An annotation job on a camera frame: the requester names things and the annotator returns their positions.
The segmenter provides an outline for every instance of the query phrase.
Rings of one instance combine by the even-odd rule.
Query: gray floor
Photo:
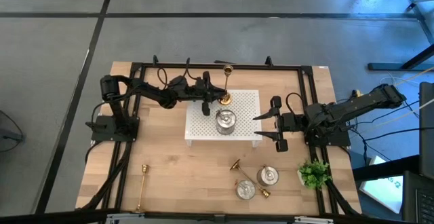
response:
[[[103,0],[0,0],[0,11],[99,12]],[[420,5],[431,26],[429,4]],[[307,12],[403,13],[407,0],[111,0],[109,12]],[[68,102],[96,23],[93,18],[0,18],[0,109],[26,133],[26,142],[0,155],[0,216],[27,214],[56,142]],[[385,72],[369,72],[369,62],[405,62],[429,45],[415,20],[328,20],[258,18],[111,18],[104,21],[47,211],[72,210],[90,143],[85,126],[100,102],[99,79],[113,61],[213,62],[260,64],[268,55],[276,64],[327,65],[337,99],[352,89],[369,92]],[[391,73],[407,78],[414,73]],[[414,81],[434,82],[431,74]],[[409,102],[418,86],[399,86]],[[382,115],[373,111],[365,121]],[[408,116],[384,128],[364,132],[366,138],[414,128]],[[360,126],[359,131],[370,126]],[[409,132],[372,141],[391,159],[418,152],[418,134]],[[352,151],[363,152],[352,139]],[[362,202],[370,213],[369,202]]]

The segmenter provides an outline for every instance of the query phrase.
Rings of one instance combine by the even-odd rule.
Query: wooden table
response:
[[[114,62],[112,75],[130,73],[130,62]],[[183,69],[166,69],[168,79],[184,73]],[[193,77],[204,70],[189,69]],[[156,69],[146,69],[145,81],[160,86]],[[211,82],[224,86],[222,70],[211,69]],[[327,67],[313,67],[319,102],[335,101],[332,80]],[[307,97],[311,103],[309,83],[305,77]],[[300,92],[295,71],[234,70],[229,77],[228,89],[255,89],[260,94],[260,112],[269,110],[272,96],[284,99],[290,92]],[[257,148],[251,142],[201,142],[187,147],[184,140],[187,102],[179,102],[173,109],[163,109],[156,102],[142,98],[138,116],[140,126],[137,141],[132,146],[127,171],[122,210],[135,210],[140,193],[141,165],[150,166],[146,176],[142,207],[149,212],[191,212],[227,214],[318,214],[315,191],[300,184],[296,171],[299,164],[310,160],[308,147],[301,132],[286,132],[289,150],[278,153],[274,142],[265,138]],[[290,98],[295,113],[302,113],[302,102],[297,96]],[[110,109],[103,106],[102,114]],[[281,112],[287,112],[286,106]],[[262,120],[262,129],[274,131],[274,119]],[[107,178],[113,142],[103,142],[89,156],[85,168],[77,207],[86,204]],[[328,147],[334,183],[344,198],[361,212],[357,190],[347,153],[338,147]],[[275,167],[280,173],[279,182],[267,187],[271,196],[265,199],[260,193],[250,201],[240,200],[234,192],[237,181],[245,177],[237,171],[229,171],[231,165],[241,159],[240,165],[255,178],[262,165]],[[117,183],[113,185],[109,206],[114,205]],[[328,192],[323,189],[325,208],[330,212]]]

